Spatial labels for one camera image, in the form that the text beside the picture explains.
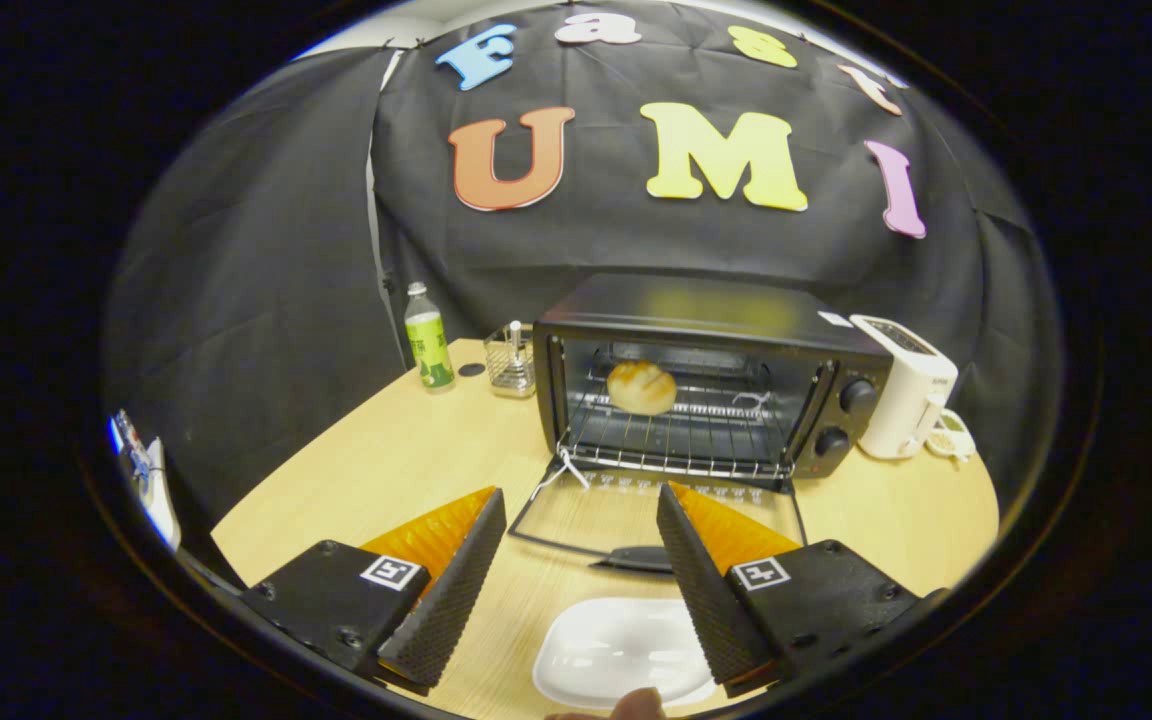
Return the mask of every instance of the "oven knob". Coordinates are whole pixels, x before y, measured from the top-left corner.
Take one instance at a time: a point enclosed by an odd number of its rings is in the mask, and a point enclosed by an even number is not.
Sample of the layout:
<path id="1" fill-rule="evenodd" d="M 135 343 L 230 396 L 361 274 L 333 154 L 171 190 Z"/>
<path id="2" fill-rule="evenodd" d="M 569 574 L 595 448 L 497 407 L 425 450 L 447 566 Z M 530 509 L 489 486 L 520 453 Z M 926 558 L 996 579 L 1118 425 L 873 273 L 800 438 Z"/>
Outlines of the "oven knob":
<path id="1" fill-rule="evenodd" d="M 817 437 L 817 457 L 828 457 L 835 454 L 844 454 L 851 447 L 851 438 L 840 429 L 824 429 Z"/>
<path id="2" fill-rule="evenodd" d="M 878 406 L 878 391 L 870 381 L 851 381 L 838 395 L 838 404 L 844 414 L 870 415 Z"/>

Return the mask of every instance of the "screw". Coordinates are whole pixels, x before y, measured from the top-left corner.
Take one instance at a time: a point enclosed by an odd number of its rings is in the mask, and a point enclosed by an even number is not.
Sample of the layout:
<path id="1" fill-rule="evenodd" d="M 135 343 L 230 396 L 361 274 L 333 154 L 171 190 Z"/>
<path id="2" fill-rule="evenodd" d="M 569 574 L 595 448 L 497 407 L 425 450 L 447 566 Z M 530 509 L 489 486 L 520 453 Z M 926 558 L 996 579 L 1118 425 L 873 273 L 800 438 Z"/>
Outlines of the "screw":
<path id="1" fill-rule="evenodd" d="M 355 650 L 362 649 L 362 638 L 358 637 L 357 632 L 354 632 L 349 628 L 340 628 L 338 632 L 338 641 L 347 644 L 347 646 L 353 647 Z"/>

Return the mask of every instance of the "blue letter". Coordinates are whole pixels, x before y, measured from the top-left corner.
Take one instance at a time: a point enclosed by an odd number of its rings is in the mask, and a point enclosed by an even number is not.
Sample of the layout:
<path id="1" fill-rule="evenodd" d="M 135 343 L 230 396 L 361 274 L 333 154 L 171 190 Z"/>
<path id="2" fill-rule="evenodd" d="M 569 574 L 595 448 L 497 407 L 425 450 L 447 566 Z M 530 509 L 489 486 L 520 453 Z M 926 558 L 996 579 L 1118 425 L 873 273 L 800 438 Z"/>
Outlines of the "blue letter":
<path id="1" fill-rule="evenodd" d="M 500 37 L 516 31 L 511 24 L 499 24 L 486 32 L 479 32 L 475 37 L 468 38 L 456 47 L 452 47 L 435 60 L 434 65 L 452 65 L 456 73 L 461 73 L 461 90 L 470 90 L 483 85 L 484 82 L 494 78 L 500 73 L 506 73 L 513 60 L 497 59 L 493 55 L 506 55 L 513 53 L 513 44 L 507 38 Z"/>

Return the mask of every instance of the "white plate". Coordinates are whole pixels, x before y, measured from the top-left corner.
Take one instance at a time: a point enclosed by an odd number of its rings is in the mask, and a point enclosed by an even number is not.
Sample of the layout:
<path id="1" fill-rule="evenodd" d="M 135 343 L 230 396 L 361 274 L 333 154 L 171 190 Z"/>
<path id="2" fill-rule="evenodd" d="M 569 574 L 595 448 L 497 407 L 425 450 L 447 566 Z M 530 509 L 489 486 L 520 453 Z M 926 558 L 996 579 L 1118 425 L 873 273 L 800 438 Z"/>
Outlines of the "white plate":
<path id="1" fill-rule="evenodd" d="M 666 706 L 714 692 L 687 606 L 634 597 L 599 597 L 562 611 L 531 680 L 550 700 L 594 710 L 613 707 L 637 688 L 657 688 Z"/>

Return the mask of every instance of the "green bottle label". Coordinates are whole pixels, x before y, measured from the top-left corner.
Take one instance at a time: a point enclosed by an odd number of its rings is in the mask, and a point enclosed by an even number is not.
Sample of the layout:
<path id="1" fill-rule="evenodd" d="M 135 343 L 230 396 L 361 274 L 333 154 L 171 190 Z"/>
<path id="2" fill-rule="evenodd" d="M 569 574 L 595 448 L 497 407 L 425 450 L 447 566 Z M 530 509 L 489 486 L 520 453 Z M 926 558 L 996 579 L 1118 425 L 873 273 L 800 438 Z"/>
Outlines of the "green bottle label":
<path id="1" fill-rule="evenodd" d="M 408 323 L 407 340 L 412 343 L 412 356 L 420 365 L 420 382 L 425 387 L 444 387 L 456 378 L 452 372 L 452 356 L 447 354 L 441 314 L 425 323 Z"/>

